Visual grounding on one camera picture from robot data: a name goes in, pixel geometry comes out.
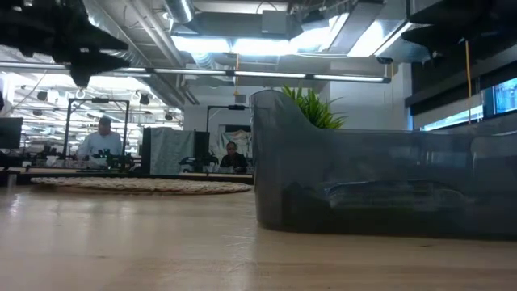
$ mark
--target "woman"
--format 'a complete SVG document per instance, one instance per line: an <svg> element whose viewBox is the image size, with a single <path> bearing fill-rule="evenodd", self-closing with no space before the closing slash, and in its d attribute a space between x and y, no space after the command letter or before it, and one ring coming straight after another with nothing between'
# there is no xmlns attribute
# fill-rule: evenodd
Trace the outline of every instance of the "woman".
<svg viewBox="0 0 517 291"><path fill-rule="evenodd" d="M219 167L233 167L236 173L246 172L248 162L244 155L237 152L237 144L235 142L230 141L226 144L226 153L227 155L223 157Z"/></svg>

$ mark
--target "person sitting at desk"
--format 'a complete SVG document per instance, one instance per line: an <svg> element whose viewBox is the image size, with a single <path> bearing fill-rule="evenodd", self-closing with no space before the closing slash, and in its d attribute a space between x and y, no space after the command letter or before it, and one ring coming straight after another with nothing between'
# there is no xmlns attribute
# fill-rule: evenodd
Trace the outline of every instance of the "person sitting at desk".
<svg viewBox="0 0 517 291"><path fill-rule="evenodd" d="M84 142L78 147L77 156L84 159L87 156L97 154L99 150L110 150L110 154L121 155L122 141L120 135L111 130L111 120L102 117L99 120L99 127L96 133L90 133Z"/></svg>
<svg viewBox="0 0 517 291"><path fill-rule="evenodd" d="M237 173L246 172L248 162L244 155L237 152L237 144L235 142L230 141L226 144L226 153L228 154L223 157L219 167L233 167Z"/></svg>

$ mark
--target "green plant leaves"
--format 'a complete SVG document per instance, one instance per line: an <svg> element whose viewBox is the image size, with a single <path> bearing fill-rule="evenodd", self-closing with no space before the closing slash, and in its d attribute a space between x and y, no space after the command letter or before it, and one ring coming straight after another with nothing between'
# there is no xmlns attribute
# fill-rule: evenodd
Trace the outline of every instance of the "green plant leaves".
<svg viewBox="0 0 517 291"><path fill-rule="evenodd" d="M335 100L329 103L322 102L312 89L308 89L307 95L303 95L301 87L291 89L284 86L283 92L296 103L307 120L314 126L320 129L340 129L345 123L345 116L337 116L338 114L330 111L330 103Z"/></svg>

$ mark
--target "computer monitor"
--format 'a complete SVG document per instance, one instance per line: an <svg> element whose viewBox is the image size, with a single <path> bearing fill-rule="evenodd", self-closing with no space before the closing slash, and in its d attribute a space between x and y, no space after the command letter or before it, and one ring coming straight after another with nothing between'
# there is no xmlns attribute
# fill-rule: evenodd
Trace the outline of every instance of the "computer monitor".
<svg viewBox="0 0 517 291"><path fill-rule="evenodd" d="M0 149L19 149L23 118L0 117Z"/></svg>

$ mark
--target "round rug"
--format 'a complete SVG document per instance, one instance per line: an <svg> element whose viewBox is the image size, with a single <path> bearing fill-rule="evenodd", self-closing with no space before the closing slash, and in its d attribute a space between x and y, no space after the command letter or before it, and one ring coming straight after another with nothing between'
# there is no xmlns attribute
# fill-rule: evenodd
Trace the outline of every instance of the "round rug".
<svg viewBox="0 0 517 291"><path fill-rule="evenodd" d="M181 179L139 178L32 178L33 183L63 188L105 191L159 193L162 195L225 194L245 192L250 185L229 182L206 182Z"/></svg>

